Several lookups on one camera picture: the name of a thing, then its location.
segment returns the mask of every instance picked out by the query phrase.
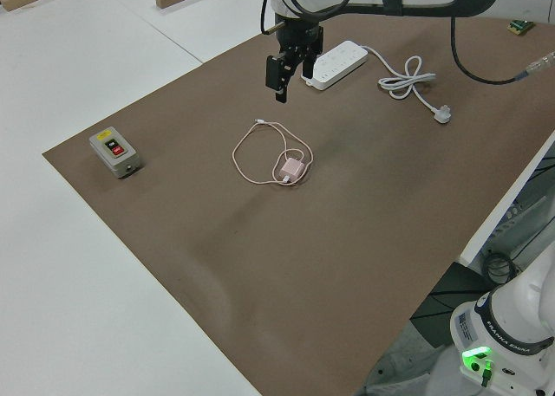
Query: white power strip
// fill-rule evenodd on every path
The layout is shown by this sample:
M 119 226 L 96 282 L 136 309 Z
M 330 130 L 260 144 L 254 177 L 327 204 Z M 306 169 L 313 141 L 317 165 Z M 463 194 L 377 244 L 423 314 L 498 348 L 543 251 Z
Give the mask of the white power strip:
M 363 65 L 367 59 L 368 51 L 366 49 L 354 42 L 345 41 L 316 60 L 312 78 L 302 78 L 309 86 L 325 90 Z

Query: yellow label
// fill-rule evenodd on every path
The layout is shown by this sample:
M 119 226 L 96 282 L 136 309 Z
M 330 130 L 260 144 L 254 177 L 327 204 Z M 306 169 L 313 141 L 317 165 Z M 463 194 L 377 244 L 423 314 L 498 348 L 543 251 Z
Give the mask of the yellow label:
M 104 132 L 98 133 L 96 135 L 96 138 L 98 140 L 103 140 L 106 139 L 110 134 L 112 134 L 112 132 L 110 131 L 110 129 L 106 129 Z

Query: gray switch box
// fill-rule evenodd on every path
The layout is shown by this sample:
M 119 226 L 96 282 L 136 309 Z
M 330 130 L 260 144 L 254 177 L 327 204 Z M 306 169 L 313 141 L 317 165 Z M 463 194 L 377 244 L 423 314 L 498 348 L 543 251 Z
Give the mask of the gray switch box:
M 126 177 L 140 168 L 137 151 L 113 127 L 91 136 L 88 142 L 116 177 Z

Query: robot label sticker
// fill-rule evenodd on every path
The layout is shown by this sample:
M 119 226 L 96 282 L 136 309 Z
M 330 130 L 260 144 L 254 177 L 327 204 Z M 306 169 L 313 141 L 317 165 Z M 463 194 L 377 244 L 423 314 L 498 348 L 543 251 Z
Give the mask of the robot label sticker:
M 460 314 L 457 317 L 457 322 L 455 323 L 455 326 L 464 347 L 468 347 L 470 346 L 470 344 L 476 341 L 478 335 L 476 334 L 476 330 L 470 322 L 470 311 Z

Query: white power cord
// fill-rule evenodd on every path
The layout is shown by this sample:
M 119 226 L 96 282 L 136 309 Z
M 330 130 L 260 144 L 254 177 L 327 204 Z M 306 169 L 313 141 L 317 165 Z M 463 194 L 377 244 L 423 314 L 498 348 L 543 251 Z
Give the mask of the white power cord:
M 396 100 L 406 99 L 411 93 L 414 93 L 418 100 L 422 102 L 424 106 L 430 109 L 434 114 L 434 119 L 440 123 L 447 123 L 451 119 L 451 109 L 449 106 L 441 106 L 440 108 L 435 108 L 429 104 L 421 96 L 420 92 L 416 89 L 415 84 L 419 82 L 427 82 L 435 79 L 434 73 L 419 74 L 422 67 L 422 59 L 418 55 L 413 55 L 405 61 L 405 74 L 400 74 L 396 72 L 387 61 L 380 55 L 378 51 L 371 47 L 362 45 L 361 48 L 366 49 L 368 52 L 374 54 L 378 60 L 389 70 L 394 77 L 381 78 L 378 80 L 378 84 L 384 90 L 389 91 L 389 95 Z M 413 73 L 409 70 L 409 64 L 412 61 L 417 61 L 415 71 Z
M 268 181 L 256 181 L 254 179 L 250 179 L 249 177 L 247 177 L 243 173 L 243 171 L 241 171 L 241 168 L 239 167 L 237 159 L 235 158 L 235 153 L 237 152 L 237 150 L 239 149 L 241 144 L 245 141 L 246 138 L 248 138 L 248 136 L 254 131 L 254 129 L 257 126 L 269 126 L 273 129 L 275 129 L 281 135 L 281 138 L 284 141 L 284 150 L 281 151 L 281 153 L 277 156 L 276 164 L 274 165 L 274 167 L 271 170 L 272 180 L 268 180 Z M 287 147 L 287 139 L 285 138 L 284 131 L 287 134 L 289 134 L 294 140 L 296 140 L 301 145 L 306 147 L 306 149 L 307 149 L 307 151 L 309 152 L 309 155 L 310 155 L 310 160 L 306 164 L 303 162 L 304 152 L 301 149 L 296 149 L 296 148 L 292 148 L 292 147 L 288 148 Z M 295 159 L 295 158 L 292 158 L 292 157 L 288 157 L 287 156 L 288 152 L 300 153 L 301 157 L 300 157 L 300 159 Z M 282 158 L 285 159 L 285 163 L 282 166 L 281 171 L 279 172 L 279 176 L 281 177 L 281 179 L 279 179 L 276 176 L 276 170 L 277 170 L 277 168 L 279 166 L 279 163 L 282 160 Z M 308 146 L 304 141 L 302 141 L 297 136 L 295 136 L 289 129 L 287 129 L 287 127 L 285 127 L 281 123 L 278 123 L 276 121 L 265 121 L 265 120 L 262 120 L 262 119 L 256 119 L 254 125 L 252 125 L 252 127 L 247 131 L 245 136 L 243 136 L 243 138 L 235 146 L 235 149 L 233 149 L 232 159 L 233 159 L 233 164 L 235 164 L 235 167 L 237 168 L 237 170 L 241 174 L 241 176 L 244 179 L 246 179 L 247 181 L 249 181 L 251 184 L 256 184 L 256 185 L 278 184 L 278 185 L 289 186 L 289 185 L 294 185 L 297 182 L 299 182 L 301 179 L 303 179 L 304 175 L 306 175 L 306 172 L 309 170 L 309 166 L 314 161 L 314 154 L 312 153 L 312 150 L 310 149 L 310 146 Z

